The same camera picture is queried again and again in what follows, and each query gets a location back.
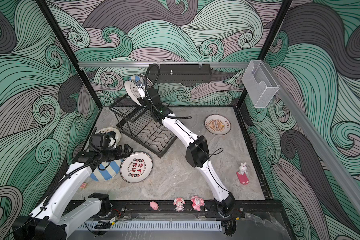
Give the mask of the white plate red Chinese characters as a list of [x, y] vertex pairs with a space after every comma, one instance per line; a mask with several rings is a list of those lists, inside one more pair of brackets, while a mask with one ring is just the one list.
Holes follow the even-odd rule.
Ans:
[[135, 152], [123, 160], [120, 174], [125, 182], [135, 184], [148, 178], [152, 170], [152, 158], [147, 153]]

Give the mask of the orange sunburst plate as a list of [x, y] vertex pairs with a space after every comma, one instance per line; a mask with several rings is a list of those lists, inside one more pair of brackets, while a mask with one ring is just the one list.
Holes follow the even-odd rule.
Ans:
[[205, 119], [206, 129], [214, 135], [226, 135], [231, 130], [231, 122], [222, 115], [210, 115]]

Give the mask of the blue white striped plate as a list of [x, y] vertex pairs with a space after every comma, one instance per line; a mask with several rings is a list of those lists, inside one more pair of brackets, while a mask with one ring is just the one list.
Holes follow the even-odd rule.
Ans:
[[120, 167], [123, 160], [115, 160], [109, 163], [103, 162], [100, 164], [100, 169], [96, 168], [91, 174], [91, 179], [96, 182], [104, 182], [117, 177], [120, 173]]
[[133, 75], [130, 77], [130, 81], [136, 83], [136, 82], [141, 82], [143, 81], [144, 78], [142, 78], [141, 76], [138, 76], [138, 75]]

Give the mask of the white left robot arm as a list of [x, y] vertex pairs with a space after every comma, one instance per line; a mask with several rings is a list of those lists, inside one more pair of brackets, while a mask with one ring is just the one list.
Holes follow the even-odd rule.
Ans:
[[102, 163], [122, 160], [133, 153], [129, 145], [117, 145], [110, 134], [92, 134], [87, 151], [79, 152], [63, 178], [27, 216], [18, 217], [12, 235], [16, 240], [66, 240], [92, 216], [107, 218], [113, 211], [109, 195], [93, 193], [81, 205], [65, 213], [75, 192]]

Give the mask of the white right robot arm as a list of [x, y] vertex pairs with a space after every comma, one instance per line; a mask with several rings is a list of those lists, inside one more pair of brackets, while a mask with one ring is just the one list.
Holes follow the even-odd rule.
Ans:
[[185, 146], [186, 160], [206, 180], [213, 193], [217, 212], [223, 218], [230, 216], [236, 200], [214, 170], [210, 160], [213, 154], [209, 152], [207, 139], [196, 135], [181, 122], [191, 117], [175, 116], [171, 109], [163, 105], [158, 90], [155, 88], [138, 87], [138, 92], [141, 95], [139, 102], [150, 109], [154, 121], [170, 130]]

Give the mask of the cream floral plate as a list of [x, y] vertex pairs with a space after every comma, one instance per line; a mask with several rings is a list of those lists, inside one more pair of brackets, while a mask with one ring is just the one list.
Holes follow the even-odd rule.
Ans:
[[121, 133], [117, 128], [107, 127], [96, 131], [96, 134], [110, 135], [109, 147], [115, 148], [121, 140]]

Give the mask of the small pink square tile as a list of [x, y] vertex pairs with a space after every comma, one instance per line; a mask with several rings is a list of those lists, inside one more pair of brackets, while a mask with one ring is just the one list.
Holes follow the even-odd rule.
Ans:
[[85, 189], [87, 187], [87, 183], [82, 183], [79, 187], [79, 189]]

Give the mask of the small pink pig toy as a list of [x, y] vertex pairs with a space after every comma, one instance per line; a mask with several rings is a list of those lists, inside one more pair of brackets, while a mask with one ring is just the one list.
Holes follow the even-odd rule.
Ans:
[[156, 203], [156, 202], [154, 202], [154, 201], [152, 201], [152, 202], [150, 202], [150, 207], [153, 209], [153, 210], [158, 210], [159, 209], [159, 204], [158, 203]]

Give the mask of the pink hooded doll figurine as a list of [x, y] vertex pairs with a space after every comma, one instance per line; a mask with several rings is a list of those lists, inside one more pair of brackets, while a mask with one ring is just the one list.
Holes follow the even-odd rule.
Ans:
[[175, 198], [173, 204], [174, 204], [174, 206], [176, 206], [176, 208], [175, 208], [176, 212], [184, 211], [185, 200], [183, 198], [181, 198], [181, 197]]

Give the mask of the pink plush creature toy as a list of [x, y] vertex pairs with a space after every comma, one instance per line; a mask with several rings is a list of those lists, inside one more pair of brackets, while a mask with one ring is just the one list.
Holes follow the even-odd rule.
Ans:
[[198, 196], [192, 196], [191, 201], [192, 201], [193, 209], [198, 211], [198, 212], [200, 212], [201, 208], [205, 205], [204, 199], [202, 199], [202, 198], [200, 198]]

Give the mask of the white bunny figurine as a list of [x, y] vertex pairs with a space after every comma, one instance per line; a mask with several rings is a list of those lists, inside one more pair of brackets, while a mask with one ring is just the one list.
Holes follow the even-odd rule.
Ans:
[[241, 163], [241, 165], [239, 166], [238, 174], [239, 175], [246, 175], [247, 174], [247, 163]]

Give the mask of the black wall-mounted tray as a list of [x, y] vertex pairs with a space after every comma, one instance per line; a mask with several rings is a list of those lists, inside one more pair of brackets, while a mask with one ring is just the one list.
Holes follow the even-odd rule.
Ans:
[[208, 83], [212, 79], [210, 65], [164, 64], [159, 67], [150, 65], [148, 79], [157, 83], [181, 83], [186, 86], [195, 83]]

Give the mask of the clear acrylic wall holder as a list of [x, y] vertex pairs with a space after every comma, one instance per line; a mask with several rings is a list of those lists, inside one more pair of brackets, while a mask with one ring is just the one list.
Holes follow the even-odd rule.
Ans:
[[271, 66], [262, 60], [250, 61], [242, 81], [255, 108], [266, 108], [280, 89]]

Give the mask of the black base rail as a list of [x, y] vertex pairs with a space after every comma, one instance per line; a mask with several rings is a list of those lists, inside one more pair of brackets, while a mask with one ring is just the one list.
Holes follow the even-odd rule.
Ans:
[[[126, 217], [132, 214], [176, 214], [175, 205], [173, 201], [160, 200], [157, 201], [159, 205], [158, 210], [153, 210], [150, 207], [149, 200], [111, 200], [113, 208], [112, 213], [121, 217]], [[241, 218], [245, 213], [257, 212], [279, 212], [284, 209], [281, 201], [265, 200], [265, 201], [236, 201], [233, 210], [229, 214], [229, 218]], [[192, 202], [186, 200], [184, 214], [194, 214], [196, 216], [204, 216], [206, 218], [221, 219], [222, 215], [218, 212], [217, 203], [215, 201], [207, 200], [205, 205], [201, 207], [200, 211], [193, 209]]]

